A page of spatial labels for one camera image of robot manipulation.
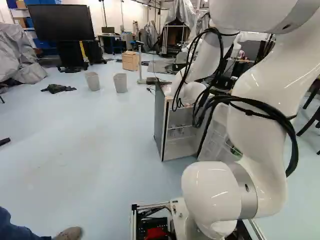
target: jeans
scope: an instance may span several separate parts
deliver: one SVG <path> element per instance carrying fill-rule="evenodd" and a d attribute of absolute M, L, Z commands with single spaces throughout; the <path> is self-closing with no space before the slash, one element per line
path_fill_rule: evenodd
<path fill-rule="evenodd" d="M 0 207 L 0 240 L 51 240 L 51 237 L 37 236 L 25 226 L 10 223 L 10 213 Z"/>

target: chair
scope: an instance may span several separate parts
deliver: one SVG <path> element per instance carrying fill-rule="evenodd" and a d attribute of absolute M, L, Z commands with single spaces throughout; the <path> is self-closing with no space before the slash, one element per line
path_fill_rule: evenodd
<path fill-rule="evenodd" d="M 318 123 L 315 125 L 315 127 L 317 129 L 320 129 L 320 107 L 316 110 L 315 114 L 311 117 L 311 119 L 306 123 L 306 125 L 296 135 L 298 137 L 300 137 L 315 121 L 318 121 Z"/>
<path fill-rule="evenodd" d="M 319 92 L 320 90 L 320 79 L 319 77 L 317 79 L 314 80 L 312 86 L 314 86 L 313 91 L 311 92 L 308 100 L 305 102 L 305 104 L 303 105 L 303 109 L 307 109 L 307 107 L 309 106 L 309 104 L 311 103 L 311 101 L 315 98 L 316 94 Z"/>

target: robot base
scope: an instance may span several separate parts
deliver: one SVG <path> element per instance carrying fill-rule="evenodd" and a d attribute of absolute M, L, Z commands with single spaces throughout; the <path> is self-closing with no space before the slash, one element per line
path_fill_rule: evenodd
<path fill-rule="evenodd" d="M 166 216 L 148 219 L 150 215 L 146 216 L 146 213 L 157 213 L 163 210 L 170 210 Z M 259 227 L 253 220 L 249 221 L 253 231 L 256 234 L 254 239 L 265 240 L 265 237 L 261 233 Z M 147 234 L 148 226 L 152 228 L 162 228 L 165 232 L 169 233 L 168 236 L 158 239 L 165 240 L 211 240 L 205 236 L 197 227 L 196 223 L 191 217 L 189 217 L 189 211 L 187 210 L 185 201 L 182 197 L 172 199 L 169 202 L 149 204 L 149 205 L 132 205 L 131 212 L 131 240 L 145 239 L 146 235 L 142 236 L 142 233 Z M 234 232 L 225 238 L 225 240 L 252 240 L 244 222 L 239 220 Z"/>

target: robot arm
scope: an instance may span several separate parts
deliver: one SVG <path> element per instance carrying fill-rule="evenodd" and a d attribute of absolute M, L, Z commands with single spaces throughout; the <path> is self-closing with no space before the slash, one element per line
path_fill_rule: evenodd
<path fill-rule="evenodd" d="M 229 30 L 225 28 L 218 28 L 218 30 L 227 36 L 222 36 L 223 41 L 223 55 L 225 55 L 233 41 L 235 40 L 238 30 Z M 215 70 L 217 69 L 220 61 L 220 44 L 215 35 L 212 32 L 208 32 L 204 35 L 203 41 L 199 48 L 198 56 L 196 60 L 191 64 L 190 71 L 186 77 L 185 82 L 192 83 L 195 80 L 203 79 L 211 76 Z M 182 68 L 176 75 L 171 85 L 170 95 L 173 97 L 178 89 L 178 86 L 182 80 L 182 76 L 185 73 L 185 67 Z M 198 96 L 205 87 L 202 88 L 197 86 L 202 85 L 200 83 L 192 83 L 191 86 L 188 86 L 186 92 L 184 91 L 185 85 L 181 89 L 180 98 L 188 99 L 189 101 L 195 101 L 194 96 Z"/>
<path fill-rule="evenodd" d="M 320 0 L 210 1 L 210 15 L 220 31 L 278 34 L 272 52 L 237 80 L 233 96 L 267 103 L 285 116 L 297 114 L 303 96 L 320 74 L 319 6 Z M 212 67 L 219 54 L 215 60 L 214 53 L 205 54 L 210 61 L 202 61 Z M 263 114 L 245 103 L 236 105 Z M 278 213 L 287 199 L 283 161 L 286 133 L 281 126 L 232 106 L 226 126 L 230 140 L 243 153 L 241 160 L 232 164 L 217 159 L 196 162 L 182 176 L 189 213 L 212 239 L 230 234 L 234 220 Z"/>

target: metal cabinet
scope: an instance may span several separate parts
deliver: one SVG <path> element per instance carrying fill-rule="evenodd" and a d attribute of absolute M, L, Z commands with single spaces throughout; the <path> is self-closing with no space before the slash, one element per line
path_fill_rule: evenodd
<path fill-rule="evenodd" d="M 154 140 L 161 161 L 173 160 L 197 154 L 204 124 L 192 126 L 193 105 L 172 111 L 173 98 L 164 94 L 159 84 L 155 86 Z"/>

